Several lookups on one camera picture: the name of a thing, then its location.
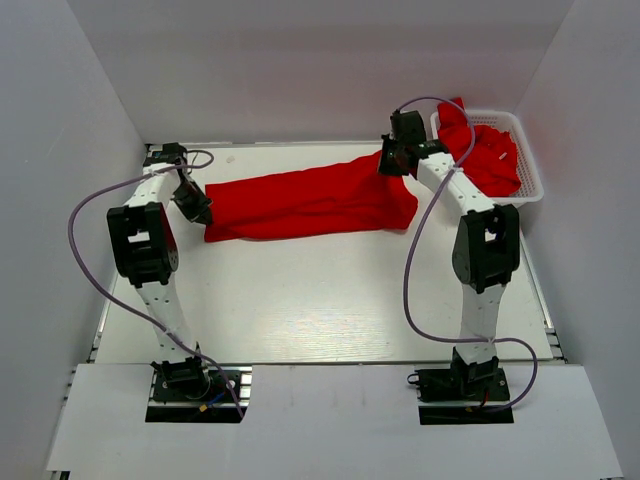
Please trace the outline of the red t shirt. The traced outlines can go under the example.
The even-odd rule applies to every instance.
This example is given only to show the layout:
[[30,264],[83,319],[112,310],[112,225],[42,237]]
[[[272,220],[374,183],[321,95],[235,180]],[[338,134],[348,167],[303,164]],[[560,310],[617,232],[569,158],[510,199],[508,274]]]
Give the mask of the red t shirt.
[[305,170],[206,186],[213,224],[207,243],[270,241],[406,230],[419,201],[400,177],[377,172],[380,154]]

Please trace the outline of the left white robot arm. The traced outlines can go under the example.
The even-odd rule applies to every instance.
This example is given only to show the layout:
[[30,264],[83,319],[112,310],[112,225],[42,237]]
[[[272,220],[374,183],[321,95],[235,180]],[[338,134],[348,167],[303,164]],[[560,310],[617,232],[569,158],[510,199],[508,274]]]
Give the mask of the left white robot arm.
[[179,363],[199,349],[185,320],[175,284],[179,252],[166,213],[173,202],[191,223],[213,223],[212,201],[179,169],[144,169],[144,179],[124,205],[106,214],[118,273],[142,299],[159,344],[158,363]]

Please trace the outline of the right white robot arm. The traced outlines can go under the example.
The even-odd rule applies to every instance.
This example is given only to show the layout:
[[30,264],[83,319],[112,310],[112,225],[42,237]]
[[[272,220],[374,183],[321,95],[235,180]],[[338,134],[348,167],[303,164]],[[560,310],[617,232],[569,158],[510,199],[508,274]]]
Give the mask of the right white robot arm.
[[[405,318],[419,336],[453,346],[453,390],[472,399],[484,391],[497,369],[496,330],[500,302],[513,272],[520,265],[519,213],[511,204],[499,205],[483,194],[456,164],[444,144],[427,138],[419,112],[396,110],[391,132],[382,137],[378,172],[412,176],[433,193],[407,256],[402,289]],[[442,201],[458,217],[452,268],[462,285],[463,305],[457,339],[428,334],[418,328],[409,306],[409,276],[426,220]]]

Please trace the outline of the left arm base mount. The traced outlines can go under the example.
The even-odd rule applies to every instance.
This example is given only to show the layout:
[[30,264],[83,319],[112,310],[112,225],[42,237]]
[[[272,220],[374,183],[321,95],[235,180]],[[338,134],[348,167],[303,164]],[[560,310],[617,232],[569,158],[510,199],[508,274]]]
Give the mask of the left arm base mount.
[[173,424],[238,424],[249,406],[252,369],[219,371],[190,357],[153,362],[145,421]]

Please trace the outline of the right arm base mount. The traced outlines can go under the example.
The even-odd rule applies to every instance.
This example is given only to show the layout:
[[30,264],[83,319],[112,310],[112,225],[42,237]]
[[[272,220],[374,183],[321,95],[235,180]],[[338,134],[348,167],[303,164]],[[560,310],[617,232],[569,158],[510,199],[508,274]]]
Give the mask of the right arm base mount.
[[467,386],[444,368],[415,370],[407,376],[407,383],[417,390],[422,426],[514,423],[512,408],[503,409],[511,401],[503,368],[497,370],[493,379]]

